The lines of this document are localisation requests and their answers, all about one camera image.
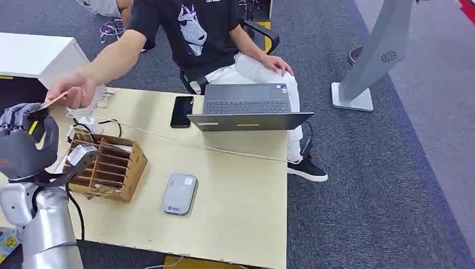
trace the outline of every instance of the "floor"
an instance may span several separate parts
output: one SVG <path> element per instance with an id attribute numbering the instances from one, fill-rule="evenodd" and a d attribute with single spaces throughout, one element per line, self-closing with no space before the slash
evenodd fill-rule
<path id="1" fill-rule="evenodd" d="M 427 141 L 421 144 L 419 125 L 411 122 L 416 107 L 408 107 L 397 86 L 404 77 L 393 83 L 384 76 L 375 83 L 373 113 L 331 106 L 331 83 L 351 68 L 347 52 L 368 35 L 359 4 L 274 0 L 272 28 L 281 36 L 275 54 L 296 73 L 302 109 L 315 112 L 312 156 L 330 175 L 323 184 L 288 177 L 287 268 L 473 269 L 455 207 L 445 198 L 432 156 L 426 156 Z M 75 1 L 44 0 L 39 5 L 33 0 L 0 0 L 0 31 L 74 36 L 90 59 L 104 47 L 97 29 L 105 20 Z M 110 85 L 184 92 L 162 31 L 157 43 L 130 73 Z M 448 55 L 438 59 L 458 63 Z M 421 76 L 431 76 L 424 72 Z M 428 90 L 430 85 L 420 88 Z M 461 107 L 472 111 L 467 101 Z M 117 253 L 124 264 L 117 262 Z M 11 259 L 12 267 L 19 268 L 20 255 Z M 142 268 L 144 260 L 160 260 L 154 255 L 96 243 L 83 251 L 86 268 Z"/>
<path id="2" fill-rule="evenodd" d="M 383 0 L 356 0 L 372 29 Z M 390 76 L 475 256 L 475 25 L 457 1 L 412 10 L 407 57 Z"/>

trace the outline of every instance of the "black smartphone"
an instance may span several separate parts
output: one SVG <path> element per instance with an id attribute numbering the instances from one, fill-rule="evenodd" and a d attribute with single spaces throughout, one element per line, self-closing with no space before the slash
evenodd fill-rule
<path id="1" fill-rule="evenodd" d="M 193 110 L 192 96 L 178 96 L 175 98 L 175 106 L 171 115 L 170 126 L 172 128 L 188 128 L 190 127 L 190 120 L 187 118 Z"/>

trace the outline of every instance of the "chair armrest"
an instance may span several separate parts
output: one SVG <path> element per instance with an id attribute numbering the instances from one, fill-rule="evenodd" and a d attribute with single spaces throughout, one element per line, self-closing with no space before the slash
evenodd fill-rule
<path id="1" fill-rule="evenodd" d="M 242 25 L 242 27 L 248 26 L 251 29 L 253 29 L 254 31 L 257 31 L 257 32 L 261 33 L 262 35 L 267 36 L 268 38 L 270 38 L 270 40 L 272 42 L 272 45 L 271 45 L 271 49 L 267 52 L 267 54 L 271 54 L 276 49 L 276 47 L 279 46 L 279 43 L 280 43 L 281 39 L 280 39 L 279 35 L 277 35 L 272 30 L 267 29 L 264 26 L 254 22 L 254 21 L 244 21 L 243 20 L 241 22 L 241 25 Z"/>
<path id="2" fill-rule="evenodd" d="M 191 82 L 196 81 L 198 83 L 199 88 L 201 89 L 201 95 L 204 95 L 204 90 L 206 88 L 206 85 L 209 84 L 205 76 L 200 75 L 198 77 L 194 77 L 181 67 L 180 67 L 180 80 L 183 82 L 183 85 L 185 85 L 185 88 L 187 88 L 187 91 L 191 94 L 197 94 L 196 91 L 193 90 L 193 87 L 191 86 Z"/>

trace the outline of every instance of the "graphic print on t-shirt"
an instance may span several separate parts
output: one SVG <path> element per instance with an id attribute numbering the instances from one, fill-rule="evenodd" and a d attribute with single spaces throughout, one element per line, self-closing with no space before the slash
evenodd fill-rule
<path id="1" fill-rule="evenodd" d="M 188 53 L 200 56 L 208 34 L 199 24 L 194 5 L 192 5 L 192 9 L 190 10 L 181 4 L 178 23 L 180 23 L 180 31 L 183 38 L 188 42 L 188 47 L 190 48 Z"/>

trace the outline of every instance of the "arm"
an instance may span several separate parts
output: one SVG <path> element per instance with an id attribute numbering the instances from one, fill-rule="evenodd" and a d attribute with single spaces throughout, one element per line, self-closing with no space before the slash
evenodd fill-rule
<path id="1" fill-rule="evenodd" d="M 267 69 L 274 71 L 277 74 L 284 75 L 285 71 L 294 75 L 292 68 L 280 57 L 267 55 L 264 51 L 252 41 L 248 33 L 246 33 L 241 25 L 237 25 L 236 28 L 229 32 L 231 39 L 236 47 L 247 56 L 250 56 L 260 61 Z"/>
<path id="2" fill-rule="evenodd" d="M 141 33 L 127 30 L 117 42 L 105 47 L 94 61 L 81 67 L 79 72 L 93 79 L 96 86 L 122 77 L 137 63 L 146 40 Z"/>
<path id="3" fill-rule="evenodd" d="M 262 62 L 262 60 L 267 56 L 267 54 L 259 49 L 259 47 L 253 42 L 241 25 L 237 25 L 236 28 L 229 32 L 229 35 L 234 41 L 234 44 L 236 44 L 236 47 L 247 56 L 260 62 Z"/>
<path id="4" fill-rule="evenodd" d="M 72 109 L 91 104 L 96 87 L 125 75 L 137 63 L 146 40 L 155 46 L 159 16 L 155 0 L 134 0 L 132 18 L 127 31 L 107 46 L 94 61 L 56 81 L 46 95 L 47 100 L 68 92 L 55 103 Z"/>

